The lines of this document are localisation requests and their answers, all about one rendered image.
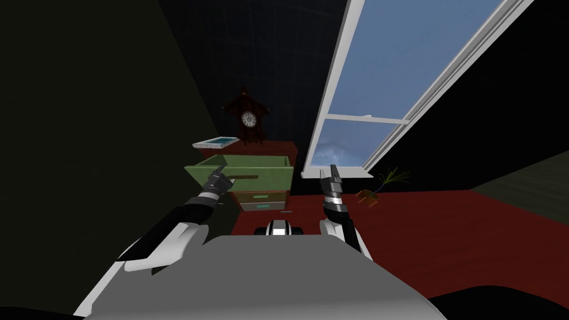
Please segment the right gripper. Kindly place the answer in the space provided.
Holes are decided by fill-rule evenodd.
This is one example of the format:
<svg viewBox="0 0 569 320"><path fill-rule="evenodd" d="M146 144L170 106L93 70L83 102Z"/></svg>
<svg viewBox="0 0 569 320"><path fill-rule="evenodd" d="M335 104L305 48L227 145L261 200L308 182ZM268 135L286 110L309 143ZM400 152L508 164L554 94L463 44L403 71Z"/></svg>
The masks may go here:
<svg viewBox="0 0 569 320"><path fill-rule="evenodd" d="M324 169L320 169L320 184L322 192L326 198L341 198L342 179L340 178L337 166L330 165L331 176L326 177Z"/></svg>

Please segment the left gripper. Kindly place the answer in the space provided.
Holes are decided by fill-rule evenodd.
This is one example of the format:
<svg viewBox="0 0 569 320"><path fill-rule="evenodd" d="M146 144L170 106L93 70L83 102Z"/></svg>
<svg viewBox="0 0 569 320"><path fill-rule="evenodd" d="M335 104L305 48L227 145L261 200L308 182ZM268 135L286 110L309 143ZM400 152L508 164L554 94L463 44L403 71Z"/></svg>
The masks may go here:
<svg viewBox="0 0 569 320"><path fill-rule="evenodd" d="M221 173L225 166L226 164L222 164L208 176L208 180L204 184L205 192L225 194L233 187L235 180L229 179Z"/></svg>

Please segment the green drawer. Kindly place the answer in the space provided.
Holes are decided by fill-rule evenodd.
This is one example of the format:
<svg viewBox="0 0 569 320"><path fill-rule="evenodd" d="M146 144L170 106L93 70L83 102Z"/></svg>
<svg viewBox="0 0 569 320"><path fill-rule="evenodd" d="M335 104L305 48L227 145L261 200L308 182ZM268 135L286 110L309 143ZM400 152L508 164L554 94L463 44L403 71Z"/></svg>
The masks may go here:
<svg viewBox="0 0 569 320"><path fill-rule="evenodd" d="M294 167L286 156L214 155L195 165L185 166L194 180L203 185L219 166L225 176L258 175L258 179L235 179L231 192L257 192L291 187Z"/></svg>

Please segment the potted green plant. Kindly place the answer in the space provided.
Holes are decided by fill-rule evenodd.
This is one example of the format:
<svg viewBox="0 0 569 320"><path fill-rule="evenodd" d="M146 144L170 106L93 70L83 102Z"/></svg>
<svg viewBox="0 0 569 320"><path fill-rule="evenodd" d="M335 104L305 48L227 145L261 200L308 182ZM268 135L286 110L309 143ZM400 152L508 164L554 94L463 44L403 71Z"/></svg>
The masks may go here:
<svg viewBox="0 0 569 320"><path fill-rule="evenodd" d="M372 207L378 203L378 193L388 184L395 182L407 183L411 176L410 171L398 171L398 167L395 169L388 168L386 174L379 174L378 179L380 181L380 186L374 190L363 189L356 193L358 203L364 203L368 207Z"/></svg>

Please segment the red-brown chest of drawers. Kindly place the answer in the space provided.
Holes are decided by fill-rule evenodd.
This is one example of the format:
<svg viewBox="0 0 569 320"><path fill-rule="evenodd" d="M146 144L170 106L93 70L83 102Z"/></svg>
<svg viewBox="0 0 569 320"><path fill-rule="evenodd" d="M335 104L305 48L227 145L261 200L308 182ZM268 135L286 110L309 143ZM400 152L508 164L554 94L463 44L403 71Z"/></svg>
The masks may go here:
<svg viewBox="0 0 569 320"><path fill-rule="evenodd" d="M199 151L205 159L217 154L286 156L291 166L295 165L298 155L297 146L292 141L264 141L247 144L238 141L222 149L200 149ZM285 210L288 207L290 189L287 187L282 190L269 189L262 192L231 192L231 197L244 212Z"/></svg>

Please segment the dark brown cuckoo clock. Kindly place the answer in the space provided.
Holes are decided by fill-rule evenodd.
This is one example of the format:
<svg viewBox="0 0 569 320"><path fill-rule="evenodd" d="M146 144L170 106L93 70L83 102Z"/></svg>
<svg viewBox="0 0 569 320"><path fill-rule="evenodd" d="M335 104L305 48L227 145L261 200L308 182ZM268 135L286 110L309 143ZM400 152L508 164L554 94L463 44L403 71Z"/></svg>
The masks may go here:
<svg viewBox="0 0 569 320"><path fill-rule="evenodd" d="M237 138L247 143L263 144L266 134L262 127L263 117L269 115L269 109L260 104L248 94L245 87L241 87L239 95L222 107L232 116L235 116L239 124Z"/></svg>

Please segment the white framed window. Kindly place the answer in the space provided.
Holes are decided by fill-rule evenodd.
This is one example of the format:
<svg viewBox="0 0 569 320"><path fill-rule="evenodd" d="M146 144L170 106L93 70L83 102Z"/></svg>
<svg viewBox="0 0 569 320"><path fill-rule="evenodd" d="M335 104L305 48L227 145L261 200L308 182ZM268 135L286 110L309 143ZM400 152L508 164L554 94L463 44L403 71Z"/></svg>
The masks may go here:
<svg viewBox="0 0 569 320"><path fill-rule="evenodd" d="M372 167L534 0L348 0L304 179Z"/></svg>

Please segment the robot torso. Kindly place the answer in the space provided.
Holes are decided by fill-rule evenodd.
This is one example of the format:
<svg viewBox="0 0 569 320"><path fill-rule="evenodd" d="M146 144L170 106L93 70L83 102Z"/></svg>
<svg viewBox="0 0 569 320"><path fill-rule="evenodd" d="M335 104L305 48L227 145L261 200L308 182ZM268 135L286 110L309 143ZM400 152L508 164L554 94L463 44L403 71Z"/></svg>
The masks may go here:
<svg viewBox="0 0 569 320"><path fill-rule="evenodd" d="M341 226L219 236L177 223L128 247L79 304L85 320L447 320L427 298L348 245Z"/></svg>

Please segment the teal picture in white frame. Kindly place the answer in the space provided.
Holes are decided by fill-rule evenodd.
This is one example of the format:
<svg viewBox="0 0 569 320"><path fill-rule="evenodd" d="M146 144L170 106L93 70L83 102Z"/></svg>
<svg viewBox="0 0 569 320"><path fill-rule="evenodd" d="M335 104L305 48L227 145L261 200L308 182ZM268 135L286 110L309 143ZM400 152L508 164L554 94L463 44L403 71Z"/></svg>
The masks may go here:
<svg viewBox="0 0 569 320"><path fill-rule="evenodd" d="M217 137L193 143L192 146L195 149L223 149L239 141L240 139L237 137Z"/></svg>

